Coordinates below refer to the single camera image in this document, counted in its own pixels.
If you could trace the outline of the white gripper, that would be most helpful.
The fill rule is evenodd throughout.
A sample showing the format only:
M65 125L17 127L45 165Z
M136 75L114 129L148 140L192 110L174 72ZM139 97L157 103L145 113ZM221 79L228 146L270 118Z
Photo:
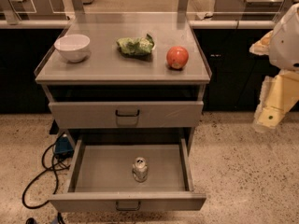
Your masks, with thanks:
M274 130L299 101L299 4L294 4L276 24L273 32L252 44L249 52L268 55L279 73L265 77L253 121L258 133Z

